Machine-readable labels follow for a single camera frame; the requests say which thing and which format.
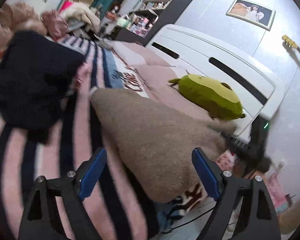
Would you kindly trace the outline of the beige knitted sweater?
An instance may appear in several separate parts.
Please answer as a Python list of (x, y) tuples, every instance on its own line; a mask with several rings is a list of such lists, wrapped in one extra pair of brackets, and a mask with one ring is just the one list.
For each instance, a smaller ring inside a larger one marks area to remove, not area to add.
[(200, 120), (128, 89), (99, 88), (91, 103), (102, 129), (147, 196), (168, 203), (199, 183), (191, 161), (200, 147), (216, 160), (226, 151), (230, 121)]

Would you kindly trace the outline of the white bed headboard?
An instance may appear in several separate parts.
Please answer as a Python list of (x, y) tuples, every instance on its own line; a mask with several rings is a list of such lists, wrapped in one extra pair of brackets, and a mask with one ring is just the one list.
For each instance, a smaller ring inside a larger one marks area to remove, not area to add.
[(242, 141), (249, 142), (251, 125), (257, 117), (270, 121), (281, 105), (285, 87), (276, 74), (247, 53), (210, 35), (168, 24), (146, 48), (191, 74), (227, 83), (246, 115), (235, 120), (235, 137)]

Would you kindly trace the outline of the green avocado plush toy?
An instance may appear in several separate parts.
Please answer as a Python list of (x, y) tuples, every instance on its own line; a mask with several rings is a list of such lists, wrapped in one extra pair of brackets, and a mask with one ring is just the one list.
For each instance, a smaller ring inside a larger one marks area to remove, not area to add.
[(237, 94), (224, 82), (197, 74), (187, 74), (168, 81), (178, 86), (178, 92), (190, 102), (208, 111), (211, 118), (244, 119), (243, 106)]

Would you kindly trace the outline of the striped red pink blanket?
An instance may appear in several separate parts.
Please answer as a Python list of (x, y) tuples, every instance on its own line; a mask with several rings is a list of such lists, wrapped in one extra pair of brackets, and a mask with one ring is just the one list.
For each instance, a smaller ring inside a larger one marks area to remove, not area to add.
[(83, 201), (89, 218), (102, 239), (150, 239), (159, 232), (157, 205), (166, 206), (181, 197), (184, 204), (176, 210), (187, 213), (206, 192), (199, 181), (168, 203), (151, 200), (122, 162), (91, 103), (92, 92), (99, 88), (128, 89), (151, 99), (140, 78), (113, 52), (109, 42), (101, 46), (68, 36), (56, 43), (82, 53), (84, 62), (61, 100), (62, 114), (50, 128), (48, 141), (31, 140), (27, 130), (12, 127), (0, 114), (0, 226), (8, 236), (18, 236), (37, 177), (62, 177), (102, 147), (107, 164), (91, 195)]

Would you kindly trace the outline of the pink ribbed pillow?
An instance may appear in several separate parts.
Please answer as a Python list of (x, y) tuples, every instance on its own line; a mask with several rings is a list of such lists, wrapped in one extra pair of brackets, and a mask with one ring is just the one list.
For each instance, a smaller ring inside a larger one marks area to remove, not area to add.
[(205, 109), (183, 97), (176, 86), (170, 86), (169, 80), (187, 74), (185, 68), (170, 65), (155, 52), (137, 43), (110, 41), (108, 44), (126, 66), (136, 72), (152, 100), (195, 119), (212, 120)]

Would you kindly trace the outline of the dark navy folded garment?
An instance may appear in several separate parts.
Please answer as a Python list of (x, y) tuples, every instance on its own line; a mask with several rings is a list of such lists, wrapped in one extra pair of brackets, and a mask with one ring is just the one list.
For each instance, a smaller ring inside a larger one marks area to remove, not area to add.
[(0, 63), (0, 114), (12, 127), (46, 143), (62, 114), (61, 100), (84, 55), (35, 31), (19, 31)]

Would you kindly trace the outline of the black bookshelf with items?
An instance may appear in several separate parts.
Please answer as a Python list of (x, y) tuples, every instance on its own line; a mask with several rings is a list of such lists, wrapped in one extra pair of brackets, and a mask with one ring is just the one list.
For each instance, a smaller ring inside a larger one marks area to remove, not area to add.
[(138, 42), (145, 46), (165, 25), (174, 24), (193, 0), (140, 0), (136, 8), (112, 31), (115, 41)]

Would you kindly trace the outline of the mauve satin cloth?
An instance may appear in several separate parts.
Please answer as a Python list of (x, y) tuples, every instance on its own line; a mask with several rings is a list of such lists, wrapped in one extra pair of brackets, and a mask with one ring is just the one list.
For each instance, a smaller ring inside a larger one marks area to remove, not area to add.
[(40, 19), (46, 26), (49, 35), (54, 41), (62, 38), (68, 31), (67, 22), (61, 18), (57, 10), (42, 12)]

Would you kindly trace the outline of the pink brown crumpled duvet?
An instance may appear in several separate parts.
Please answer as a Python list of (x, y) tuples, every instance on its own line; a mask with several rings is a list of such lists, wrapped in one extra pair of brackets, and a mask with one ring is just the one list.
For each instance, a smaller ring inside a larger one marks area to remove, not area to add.
[(0, 53), (20, 30), (34, 30), (41, 35), (47, 34), (47, 28), (34, 7), (25, 2), (5, 3), (0, 9)]

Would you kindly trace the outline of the cream blanket pile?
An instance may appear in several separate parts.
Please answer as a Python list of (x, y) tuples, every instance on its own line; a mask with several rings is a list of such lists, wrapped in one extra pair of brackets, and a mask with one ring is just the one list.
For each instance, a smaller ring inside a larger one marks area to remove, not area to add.
[(75, 18), (79, 21), (85, 22), (90, 30), (94, 33), (98, 33), (101, 27), (101, 20), (86, 6), (81, 2), (74, 2), (66, 9), (62, 10), (59, 15), (65, 21), (70, 18)]

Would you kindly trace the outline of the framed wall photo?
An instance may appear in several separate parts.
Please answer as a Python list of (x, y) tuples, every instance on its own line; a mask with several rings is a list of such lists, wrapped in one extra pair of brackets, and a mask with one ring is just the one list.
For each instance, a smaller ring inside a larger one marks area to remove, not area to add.
[(245, 22), (271, 30), (276, 11), (247, 0), (234, 0), (226, 12), (226, 16), (234, 17)]

